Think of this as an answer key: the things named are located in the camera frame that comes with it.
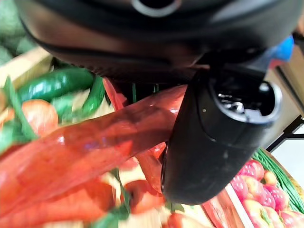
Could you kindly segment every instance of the green chili pepper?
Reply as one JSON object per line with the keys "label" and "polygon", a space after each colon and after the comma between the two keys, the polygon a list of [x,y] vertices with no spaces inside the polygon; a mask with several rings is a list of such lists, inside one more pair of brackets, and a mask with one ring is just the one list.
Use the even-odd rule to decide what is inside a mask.
{"label": "green chili pepper", "polygon": [[36,78],[18,90],[21,102],[43,99],[50,102],[54,97],[69,92],[85,90],[93,84],[92,74],[77,67],[57,70]]}
{"label": "green chili pepper", "polygon": [[103,78],[97,76],[90,90],[89,96],[82,106],[82,111],[86,116],[92,115],[99,108],[105,96]]}
{"label": "green chili pepper", "polygon": [[105,87],[103,84],[103,78],[97,76],[94,80],[94,83],[91,87],[89,96],[86,101],[82,105],[81,109],[77,109],[73,112],[66,111],[62,115],[63,122],[70,122],[73,119],[81,120],[83,118],[87,118],[94,114],[99,108],[101,102],[103,101],[105,96]]}

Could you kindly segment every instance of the apple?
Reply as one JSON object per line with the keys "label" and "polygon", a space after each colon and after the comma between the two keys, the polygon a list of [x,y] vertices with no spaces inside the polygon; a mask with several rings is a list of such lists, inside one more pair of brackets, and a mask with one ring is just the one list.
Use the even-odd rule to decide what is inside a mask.
{"label": "apple", "polygon": [[266,188],[264,188],[264,191],[265,191],[265,200],[261,204],[263,206],[271,207],[272,209],[275,209],[276,208],[275,199],[273,198],[273,196],[270,194],[270,192]]}
{"label": "apple", "polygon": [[272,195],[272,197],[275,199],[276,211],[284,210],[285,208],[287,208],[289,203],[289,197],[286,192],[268,184],[264,185],[264,188],[267,189]]}
{"label": "apple", "polygon": [[284,210],[280,212],[286,228],[302,228],[304,224],[299,220],[298,216],[292,211]]}
{"label": "apple", "polygon": [[271,220],[272,224],[274,225],[274,228],[284,228],[284,224],[280,219],[280,216],[277,214],[277,212],[270,207],[264,207],[264,209],[267,212],[267,215],[269,219]]}
{"label": "apple", "polygon": [[276,186],[277,184],[276,175],[268,170],[266,170],[264,173],[264,180],[265,180],[265,184],[268,185]]}
{"label": "apple", "polygon": [[241,176],[247,184],[248,193],[253,196],[253,200],[256,200],[259,203],[263,203],[266,198],[266,194],[263,188],[263,184],[258,182],[253,177]]}
{"label": "apple", "polygon": [[243,201],[246,199],[248,195],[248,187],[246,182],[243,178],[241,178],[239,175],[236,175],[232,181],[230,182],[232,188],[236,192],[238,198],[240,201]]}
{"label": "apple", "polygon": [[256,176],[257,176],[257,180],[258,181],[261,181],[263,176],[264,176],[264,168],[262,166],[261,163],[259,163],[258,161],[256,160],[250,160],[248,161],[246,164],[248,165],[252,165],[254,167],[254,169],[256,170]]}
{"label": "apple", "polygon": [[241,170],[238,172],[238,175],[249,176],[257,179],[257,171],[255,167],[248,162],[241,168]]}
{"label": "apple", "polygon": [[273,228],[266,210],[260,203],[252,199],[246,199],[242,204],[255,228]]}

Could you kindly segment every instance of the red tomato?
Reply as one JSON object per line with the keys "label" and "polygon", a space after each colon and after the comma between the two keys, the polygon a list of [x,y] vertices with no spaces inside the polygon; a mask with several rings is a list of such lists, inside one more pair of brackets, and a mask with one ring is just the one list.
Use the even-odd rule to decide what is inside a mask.
{"label": "red tomato", "polygon": [[124,164],[119,166],[119,170],[121,171],[131,171],[138,166],[138,161],[136,158],[132,157],[127,160]]}
{"label": "red tomato", "polygon": [[124,188],[131,195],[131,213],[140,214],[164,205],[165,198],[158,193],[146,180],[135,180],[127,183]]}
{"label": "red tomato", "polygon": [[197,220],[188,216],[173,213],[168,219],[168,224],[163,225],[162,228],[210,228],[206,227]]}
{"label": "red tomato", "polygon": [[[33,131],[43,136],[58,127],[58,115],[56,109],[49,102],[41,99],[33,99],[23,102],[22,111],[32,127]],[[10,110],[7,120],[15,118],[15,111]]]}

